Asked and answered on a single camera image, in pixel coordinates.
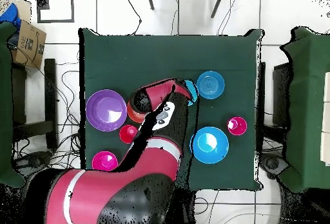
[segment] green table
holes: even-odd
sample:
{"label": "green table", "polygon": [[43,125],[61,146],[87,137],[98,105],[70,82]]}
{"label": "green table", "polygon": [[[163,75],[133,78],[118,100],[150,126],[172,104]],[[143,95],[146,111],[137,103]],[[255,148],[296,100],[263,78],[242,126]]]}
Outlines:
{"label": "green table", "polygon": [[[86,101],[100,89],[112,89],[128,101],[135,89],[157,80],[179,77],[196,82],[204,71],[219,72],[226,84],[223,94],[214,100],[200,99],[198,120],[197,105],[189,107],[177,186],[187,186],[189,174],[191,190],[260,188],[254,180],[256,47],[260,30],[245,37],[101,36],[88,29],[83,33]],[[233,116],[246,119],[244,135],[233,136],[228,132],[226,123]],[[138,126],[129,118],[125,124]],[[212,165],[191,160],[189,140],[196,125],[215,126],[227,134],[229,152],[225,159]],[[99,151],[109,150],[122,159],[129,145],[120,141],[118,133],[119,130],[98,131],[86,121],[87,169],[92,168],[92,158]]]}
{"label": "green table", "polygon": [[299,27],[283,46],[293,67],[289,87],[291,129],[286,158],[291,167],[280,179],[292,192],[307,188],[330,189],[330,167],[320,160],[324,76],[330,71],[330,35]]}

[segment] blue object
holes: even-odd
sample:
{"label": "blue object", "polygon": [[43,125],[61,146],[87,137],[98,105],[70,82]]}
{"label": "blue object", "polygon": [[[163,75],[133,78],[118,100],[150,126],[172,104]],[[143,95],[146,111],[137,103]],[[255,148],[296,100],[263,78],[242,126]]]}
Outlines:
{"label": "blue object", "polygon": [[224,78],[215,71],[206,71],[197,80],[197,87],[201,97],[214,99],[224,92]]}
{"label": "blue object", "polygon": [[197,97],[199,95],[199,91],[194,82],[192,82],[190,80],[185,80],[184,82],[186,83],[187,88],[193,97],[192,100],[189,100],[189,102],[188,102],[188,106],[191,106],[196,102]]}
{"label": "blue object", "polygon": [[203,127],[198,130],[193,140],[193,155],[202,163],[217,163],[220,162],[226,155],[229,149],[227,136],[221,129],[216,127]]}
{"label": "blue object", "polygon": [[8,21],[9,23],[12,23],[17,28],[17,31],[21,29],[21,19],[18,17],[18,9],[16,5],[12,3],[8,7],[6,12],[0,16],[0,22],[1,21]]}

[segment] blue bowl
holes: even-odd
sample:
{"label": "blue bowl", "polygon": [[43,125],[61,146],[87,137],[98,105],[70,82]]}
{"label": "blue bowl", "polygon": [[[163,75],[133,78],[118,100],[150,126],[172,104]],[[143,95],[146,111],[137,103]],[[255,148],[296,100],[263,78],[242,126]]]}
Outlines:
{"label": "blue bowl", "polygon": [[215,71],[206,71],[199,76],[197,88],[201,97],[215,99],[224,92],[224,78]]}
{"label": "blue bowl", "polygon": [[229,142],[221,129],[216,127],[203,127],[198,130],[193,140],[194,157],[202,163],[220,162],[228,153]]}
{"label": "blue bowl", "polygon": [[188,90],[189,90],[189,92],[191,93],[191,96],[192,96],[192,99],[189,100],[189,102],[188,102],[188,106],[191,106],[196,102],[197,97],[199,95],[199,91],[198,91],[198,88],[197,88],[197,86],[195,85],[194,82],[192,82],[190,80],[185,80],[184,82],[186,83],[187,88],[188,88]]}

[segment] white floor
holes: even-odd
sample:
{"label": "white floor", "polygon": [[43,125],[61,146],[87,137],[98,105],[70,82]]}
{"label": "white floor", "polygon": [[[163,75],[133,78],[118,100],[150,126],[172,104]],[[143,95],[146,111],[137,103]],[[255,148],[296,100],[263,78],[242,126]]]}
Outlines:
{"label": "white floor", "polygon": [[[142,19],[137,33],[171,34],[173,15],[177,10],[176,0],[153,0],[154,11],[150,10],[148,0],[130,1]],[[330,2],[327,0],[235,0],[230,20],[226,23],[228,16],[226,18],[225,16],[229,11],[230,2],[222,0],[215,18],[211,19],[215,1],[179,0],[179,33],[216,35],[218,32],[224,35],[244,35],[250,29],[263,29],[266,33],[262,39],[261,54],[262,61],[266,62],[265,112],[272,113],[272,71],[274,66],[287,62],[287,57],[279,46],[289,42],[290,31],[295,26],[308,26],[319,33],[325,33],[330,29]],[[127,0],[74,0],[74,23],[44,24],[37,23],[36,0],[29,2],[32,3],[32,24],[47,33],[44,58],[55,58],[58,64],[77,62],[79,27],[90,28],[101,35],[126,35],[133,33],[139,23],[139,18]],[[41,10],[41,19],[69,19],[68,16],[70,16],[70,0],[50,0],[50,10]],[[177,34],[177,18],[178,13],[173,23],[173,35]],[[58,88],[68,97],[69,103],[73,95],[61,82],[61,76],[70,70],[79,71],[79,65],[57,66]],[[70,111],[80,120],[79,74],[69,72],[63,80],[73,89],[75,100]],[[44,78],[41,73],[35,70],[29,71],[26,83],[27,122],[44,120],[43,89]],[[59,131],[61,131],[61,124],[66,118],[66,106],[61,98],[59,99],[58,117]],[[265,115],[265,123],[271,124],[271,115]],[[60,134],[60,140],[77,130],[77,126],[73,128],[66,126]],[[44,136],[34,137],[31,142],[25,149],[27,153],[46,149]],[[26,141],[22,141],[19,146],[22,147],[25,143]],[[60,151],[68,151],[69,144],[69,141],[65,142]],[[73,165],[79,167],[78,159]],[[269,180],[261,169],[258,179],[263,184],[263,189],[258,192],[220,191],[217,195],[217,191],[199,191],[195,204],[197,224],[277,224],[280,213],[277,182]]]}

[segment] white stripe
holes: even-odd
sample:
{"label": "white stripe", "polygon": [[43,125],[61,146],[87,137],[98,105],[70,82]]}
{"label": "white stripe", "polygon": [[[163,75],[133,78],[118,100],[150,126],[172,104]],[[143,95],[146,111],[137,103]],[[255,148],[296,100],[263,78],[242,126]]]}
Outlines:
{"label": "white stripe", "polygon": [[70,200],[71,200],[71,194],[73,193],[73,188],[75,187],[75,184],[77,183],[78,179],[85,173],[86,170],[79,171],[71,180],[69,183],[69,186],[66,190],[65,196],[64,196],[64,202],[63,202],[63,212],[65,220],[68,224],[73,224],[70,217]]}
{"label": "white stripe", "polygon": [[157,147],[163,148],[167,152],[171,153],[173,157],[177,160],[178,164],[180,165],[180,150],[177,148],[176,145],[172,144],[169,141],[163,139],[150,139],[148,140],[148,144],[146,148],[149,147]]}

